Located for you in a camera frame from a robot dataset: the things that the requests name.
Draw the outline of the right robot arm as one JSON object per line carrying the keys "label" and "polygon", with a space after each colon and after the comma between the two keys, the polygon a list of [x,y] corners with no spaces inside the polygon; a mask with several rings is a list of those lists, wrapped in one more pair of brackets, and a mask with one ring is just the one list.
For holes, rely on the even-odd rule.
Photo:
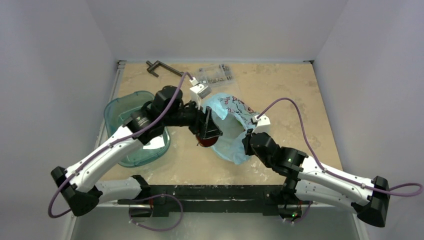
{"label": "right robot arm", "polygon": [[274,195],[284,205],[319,202],[344,208],[366,224],[383,228],[386,225],[390,196],[388,181],[358,177],[340,170],[330,175],[333,167],[319,167],[307,153],[279,146],[266,132],[249,130],[242,139],[244,152],[256,156],[267,168],[285,177],[281,190]]}

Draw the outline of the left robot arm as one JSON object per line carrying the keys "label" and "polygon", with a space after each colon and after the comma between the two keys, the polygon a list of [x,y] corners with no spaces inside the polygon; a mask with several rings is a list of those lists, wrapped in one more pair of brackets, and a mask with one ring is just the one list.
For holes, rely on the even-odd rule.
{"label": "left robot arm", "polygon": [[51,176],[58,187],[56,194],[63,196],[69,211],[80,217],[104,202],[127,199],[138,205],[146,203],[150,187],[140,175],[103,182],[101,177],[125,156],[161,137],[166,127],[187,127],[200,146],[213,146],[223,133],[214,123],[211,108],[201,105],[211,89],[197,84],[189,93],[191,99],[184,103],[178,87],[163,87],[84,159],[67,168],[54,168]]}

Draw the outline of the red fake apple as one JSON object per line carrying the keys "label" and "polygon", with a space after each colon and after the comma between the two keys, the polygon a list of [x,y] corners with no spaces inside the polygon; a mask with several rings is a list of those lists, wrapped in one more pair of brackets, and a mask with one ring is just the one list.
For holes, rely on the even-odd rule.
{"label": "red fake apple", "polygon": [[203,148],[209,148],[213,146],[214,144],[216,144],[218,139],[219,139],[219,136],[205,139],[205,138],[200,138],[199,136],[196,135],[197,145]]}

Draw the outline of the light blue plastic bag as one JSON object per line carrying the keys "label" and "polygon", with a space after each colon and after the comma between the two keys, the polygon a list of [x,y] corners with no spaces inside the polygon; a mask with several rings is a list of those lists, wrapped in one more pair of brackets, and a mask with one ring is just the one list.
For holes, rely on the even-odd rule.
{"label": "light blue plastic bag", "polygon": [[245,154],[242,139],[249,129],[254,128],[251,119],[259,113],[240,98],[227,93],[212,95],[203,106],[211,108],[212,119],[222,131],[222,136],[211,147],[215,154],[235,165],[248,161],[251,157]]}

